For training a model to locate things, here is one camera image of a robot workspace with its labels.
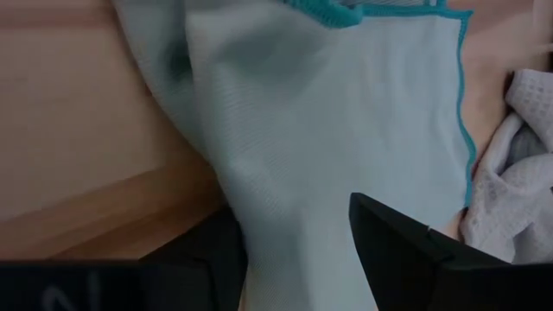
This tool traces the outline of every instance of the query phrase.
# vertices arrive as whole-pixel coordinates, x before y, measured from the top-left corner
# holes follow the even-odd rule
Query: teal stitched edge
[[[447,8],[446,0],[437,0],[436,6],[402,7],[393,5],[360,4],[352,9],[335,3],[333,0],[288,0],[292,7],[312,16],[316,21],[329,28],[345,28],[361,23],[363,16],[429,16],[437,15],[446,18],[461,20],[459,42],[457,44],[457,64],[459,67],[459,95],[457,96],[457,123],[468,148],[468,162],[465,176],[467,191],[465,192],[465,206],[470,205],[472,195],[472,167],[476,161],[476,145],[468,134],[461,117],[461,106],[465,96],[465,72],[461,62],[461,49],[467,34],[468,20],[472,11],[455,11]]]

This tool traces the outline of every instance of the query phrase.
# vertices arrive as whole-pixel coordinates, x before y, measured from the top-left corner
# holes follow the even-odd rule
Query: wooden surface
[[[532,51],[550,41],[552,4],[450,0],[475,10],[463,118],[479,154],[505,115],[506,73],[545,67]],[[106,0],[3,0],[0,61],[0,258],[136,258],[220,206]]]

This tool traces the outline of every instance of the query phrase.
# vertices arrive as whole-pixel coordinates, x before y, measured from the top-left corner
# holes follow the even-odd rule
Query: wooden table
[[[531,51],[550,40],[552,4],[450,1],[475,9],[463,118],[480,155],[505,115],[507,71],[545,68]],[[0,61],[0,258],[137,258],[221,205],[106,0],[3,0]]]

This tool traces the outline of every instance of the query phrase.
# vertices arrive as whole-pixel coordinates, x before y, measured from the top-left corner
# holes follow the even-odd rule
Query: light blue cloth
[[[190,117],[200,128],[192,140],[245,234],[246,310],[372,310],[349,195],[438,228],[465,206],[474,144],[461,123],[460,52],[469,13],[441,2],[185,4]],[[130,41],[147,62],[146,41]]]

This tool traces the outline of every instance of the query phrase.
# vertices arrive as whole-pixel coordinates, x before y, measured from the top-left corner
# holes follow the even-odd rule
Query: black plastic object
[[[2,310],[236,311],[247,259],[230,209],[140,261],[0,263]]]
[[[379,311],[553,308],[553,264],[510,265],[363,194],[349,213]]]

